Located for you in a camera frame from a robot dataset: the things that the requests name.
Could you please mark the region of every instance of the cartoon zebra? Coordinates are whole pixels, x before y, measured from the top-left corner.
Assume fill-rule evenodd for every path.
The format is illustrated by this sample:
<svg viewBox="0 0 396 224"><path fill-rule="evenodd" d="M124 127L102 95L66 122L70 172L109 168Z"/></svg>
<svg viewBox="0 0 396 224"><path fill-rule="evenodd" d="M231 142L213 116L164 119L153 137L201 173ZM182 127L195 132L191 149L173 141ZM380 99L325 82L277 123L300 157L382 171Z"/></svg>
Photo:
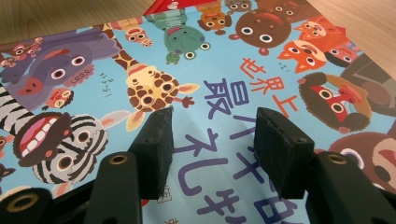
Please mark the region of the cartoon zebra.
<svg viewBox="0 0 396 224"><path fill-rule="evenodd" d="M94 118L82 114L71 118L72 134L58 146L57 156L50 161L42 161L33 166L35 176L42 182L55 184L52 193L70 190L77 182L90 174L96 164L96 156L106 147L106 129L115 126L131 115L129 111L115 111Z"/></svg>
<svg viewBox="0 0 396 224"><path fill-rule="evenodd" d="M70 135L68 113L49 112L35 116L0 83L0 128L14 135L13 150L23 167L51 160L57 146Z"/></svg>
<svg viewBox="0 0 396 224"><path fill-rule="evenodd" d="M96 164L106 147L107 131L131 112L114 111L97 119L87 114L33 114L0 83L0 128L14 135L14 154L20 166L33 166L35 176L48 184L74 185Z"/></svg>

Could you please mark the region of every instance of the cartoon character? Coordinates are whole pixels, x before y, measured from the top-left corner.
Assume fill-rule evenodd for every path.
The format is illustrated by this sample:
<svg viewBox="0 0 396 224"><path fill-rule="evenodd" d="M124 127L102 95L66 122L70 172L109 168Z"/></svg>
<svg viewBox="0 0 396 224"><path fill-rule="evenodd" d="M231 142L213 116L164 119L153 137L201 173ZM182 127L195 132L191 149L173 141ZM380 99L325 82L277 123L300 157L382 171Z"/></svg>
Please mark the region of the cartoon character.
<svg viewBox="0 0 396 224"><path fill-rule="evenodd" d="M311 43L322 52L350 42L345 32L334 26L324 16L310 18L294 29L302 32L300 40Z"/></svg>
<svg viewBox="0 0 396 224"><path fill-rule="evenodd" d="M2 163L0 163L0 182L3 180L4 177L12 175L15 172L13 168L6 168Z"/></svg>
<svg viewBox="0 0 396 224"><path fill-rule="evenodd" d="M366 54L347 67L341 77L368 92L367 100L374 112L396 117L396 80Z"/></svg>
<svg viewBox="0 0 396 224"><path fill-rule="evenodd" d="M225 6L230 9L227 15L231 16L234 12L250 12L255 13L250 0L225 0Z"/></svg>
<svg viewBox="0 0 396 224"><path fill-rule="evenodd" d="M283 17L257 11L242 15L235 25L236 34L229 35L231 40L241 39L259 48L260 55L268 55L269 50L282 44L290 35L291 25Z"/></svg>
<svg viewBox="0 0 396 224"><path fill-rule="evenodd" d="M58 153L50 161L33 166L35 176L47 184L54 184L52 194L60 196L90 174L108 143L107 131L131 113L120 110L108 113L101 119L87 114L71 117L73 132L57 146Z"/></svg>
<svg viewBox="0 0 396 224"><path fill-rule="evenodd" d="M396 122L388 133L355 133L335 141L329 150L355 161L378 188L396 193Z"/></svg>
<svg viewBox="0 0 396 224"><path fill-rule="evenodd" d="M327 61L340 67L348 67L359 57L361 49L354 43L348 42L325 52Z"/></svg>
<svg viewBox="0 0 396 224"><path fill-rule="evenodd" d="M116 43L98 29L62 40L46 42L51 46L42 44L42 50L30 64L28 73L18 82L6 85L7 91L28 110L40 107L54 87L64 85L71 88L88 79L94 72L93 60L111 57L120 51Z"/></svg>
<svg viewBox="0 0 396 224"><path fill-rule="evenodd" d="M327 62L323 51L303 40L293 40L287 43L277 58L295 60L297 62L295 73L319 69Z"/></svg>
<svg viewBox="0 0 396 224"><path fill-rule="evenodd" d="M158 29L166 30L173 26L185 25L187 16L185 9L168 10L146 16L146 20L153 23Z"/></svg>
<svg viewBox="0 0 396 224"><path fill-rule="evenodd" d="M216 35L224 35L224 28L233 23L230 15L221 12L221 1L202 4L196 8L202 13L198 24L205 31L214 30Z"/></svg>
<svg viewBox="0 0 396 224"><path fill-rule="evenodd" d="M64 108L73 101L74 92L67 88L56 88L52 91L46 105L43 106L42 110L47 110L48 108Z"/></svg>
<svg viewBox="0 0 396 224"><path fill-rule="evenodd" d="M148 38L146 31L139 26L142 22L142 17L137 17L128 20L113 21L107 23L107 25L112 29L125 32L126 40L134 43L140 43L143 47L150 47L152 45L152 41Z"/></svg>
<svg viewBox="0 0 396 224"><path fill-rule="evenodd" d="M127 72L129 102L137 110L128 118L128 131L136 129L147 112L165 108L174 100L181 102L185 108L194 104L192 97L179 99L177 95L196 91L199 88L196 84L180 85L171 75L158 71L153 65L146 66L142 63L129 67Z"/></svg>
<svg viewBox="0 0 396 224"><path fill-rule="evenodd" d="M367 91L334 75L318 72L298 80L306 109L327 126L340 133L364 129L372 110Z"/></svg>
<svg viewBox="0 0 396 224"><path fill-rule="evenodd" d="M170 53L183 54L188 60L196 57L197 49L210 49L210 44L205 42L205 36L199 30L186 25L165 30L164 44Z"/></svg>
<svg viewBox="0 0 396 224"><path fill-rule="evenodd" d="M306 0L256 0L257 8L286 18L290 23L316 17L320 13Z"/></svg>

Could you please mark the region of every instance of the cartoon giraffe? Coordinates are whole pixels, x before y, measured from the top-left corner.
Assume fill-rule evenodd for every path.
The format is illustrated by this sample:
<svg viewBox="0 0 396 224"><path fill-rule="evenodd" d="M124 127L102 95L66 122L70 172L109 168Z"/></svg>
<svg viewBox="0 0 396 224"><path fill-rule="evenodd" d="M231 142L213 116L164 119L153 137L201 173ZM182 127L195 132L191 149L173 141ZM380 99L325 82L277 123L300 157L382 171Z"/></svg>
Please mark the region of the cartoon giraffe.
<svg viewBox="0 0 396 224"><path fill-rule="evenodd" d="M112 58L125 69L129 101L136 109L127 120L128 132L139 127L147 112L165 108L173 101L182 103L185 108L194 104L192 97L186 96L180 99L177 94L193 93L199 88L199 85L191 83L180 85L174 77L157 70L154 65L139 63L125 51L110 26L102 24L97 27L109 38L114 39L120 48L120 53Z"/></svg>

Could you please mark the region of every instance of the cartoon fox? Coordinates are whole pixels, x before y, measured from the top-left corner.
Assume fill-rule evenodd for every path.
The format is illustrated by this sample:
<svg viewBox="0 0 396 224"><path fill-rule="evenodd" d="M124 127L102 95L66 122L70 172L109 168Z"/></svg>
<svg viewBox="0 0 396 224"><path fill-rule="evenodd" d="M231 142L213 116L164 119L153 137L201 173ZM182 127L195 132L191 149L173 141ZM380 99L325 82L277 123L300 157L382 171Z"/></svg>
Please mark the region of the cartoon fox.
<svg viewBox="0 0 396 224"><path fill-rule="evenodd" d="M319 69L327 62L325 54L320 49L303 40L293 40L287 43L277 58L297 61L295 73Z"/></svg>

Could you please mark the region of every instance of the wooden table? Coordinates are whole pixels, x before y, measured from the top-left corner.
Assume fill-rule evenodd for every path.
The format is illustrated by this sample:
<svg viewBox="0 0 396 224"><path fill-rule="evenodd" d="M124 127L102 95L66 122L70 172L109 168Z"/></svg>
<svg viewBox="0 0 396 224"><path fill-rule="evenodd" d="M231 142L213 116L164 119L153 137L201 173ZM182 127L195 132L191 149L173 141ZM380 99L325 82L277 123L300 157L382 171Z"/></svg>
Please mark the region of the wooden table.
<svg viewBox="0 0 396 224"><path fill-rule="evenodd" d="M308 0L396 78L396 1ZM0 44L142 15L153 0L1 0Z"/></svg>

